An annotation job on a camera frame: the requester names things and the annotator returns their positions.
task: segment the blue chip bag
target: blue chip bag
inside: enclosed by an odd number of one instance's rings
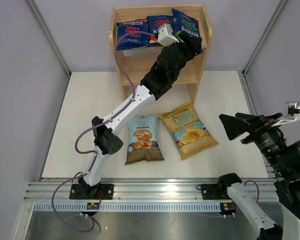
[[[175,27],[174,17],[166,16],[166,15],[158,15],[158,16],[147,16],[149,33],[156,34],[158,33],[158,28],[163,24],[170,24],[172,32]],[[150,36],[149,45],[154,46],[158,44],[158,40],[154,36]]]
[[[198,20],[174,8],[172,8],[172,13],[174,16],[174,36],[177,39],[181,40],[178,37],[178,34],[180,34],[180,32],[183,32],[190,37],[200,37]]]
[[[118,22],[118,37],[119,39],[126,33],[141,31],[148,32],[147,20],[146,19],[137,19],[134,21],[127,22]],[[118,44],[117,50],[127,50],[146,47],[149,45],[149,36],[145,34],[132,34],[124,39]]]

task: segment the burts chips bag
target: burts chips bag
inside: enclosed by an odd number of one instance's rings
[[[198,20],[184,14],[182,11],[172,8],[172,13],[174,16],[174,35],[178,38],[179,32],[184,32],[190,37],[198,38],[199,33],[199,23]]]
[[[128,151],[125,165],[143,160],[165,160],[158,144],[158,126],[156,114],[136,115],[129,123]]]
[[[158,117],[169,129],[182,160],[218,144],[200,121],[191,100]]]
[[[158,15],[158,16],[147,16],[149,33],[156,34],[158,33],[158,28],[163,24],[170,24],[172,32],[175,27],[174,17],[166,16],[166,15]],[[154,46],[158,44],[158,40],[154,36],[150,36],[149,45]]]
[[[146,19],[137,19],[134,21],[127,22],[118,22],[118,36],[117,39],[122,37],[126,33],[132,32],[148,32],[147,20]],[[128,50],[146,47],[149,45],[149,36],[145,34],[132,34],[119,42],[117,50]]]

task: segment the white platform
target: white platform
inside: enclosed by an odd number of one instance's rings
[[[141,114],[171,111],[189,99],[187,87],[175,84],[156,103]],[[78,135],[91,127],[95,116],[103,117],[122,101],[115,72],[73,72],[45,163],[43,178],[70,178],[87,170],[91,155],[76,153]],[[103,178],[217,178],[236,172],[242,178],[267,178],[262,155],[254,144],[242,145],[238,138],[229,141],[218,116],[249,113],[236,71],[205,71],[194,104],[196,111],[217,146],[185,160],[180,159],[168,129],[159,120],[159,147],[165,161],[137,162],[125,165],[128,129],[119,137],[122,149],[110,156]],[[79,148],[94,147],[93,133],[81,139]]]

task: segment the white wall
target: white wall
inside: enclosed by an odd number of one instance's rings
[[[242,70],[280,0],[192,0],[206,4],[213,27],[209,70]],[[35,0],[71,71],[114,70],[112,7],[187,4],[184,0]]]
[[[285,101],[300,101],[300,0],[288,2],[248,79],[259,114],[281,112]],[[300,121],[281,129],[288,143],[300,140]]]
[[[0,0],[0,240],[37,180],[67,84],[25,0]]]

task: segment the metal base plate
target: metal base plate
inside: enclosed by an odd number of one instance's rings
[[[69,199],[71,200],[99,200],[98,191],[102,192],[102,200],[112,200],[114,196],[113,184],[100,184],[97,192],[92,197],[87,197],[79,184],[72,184]]]

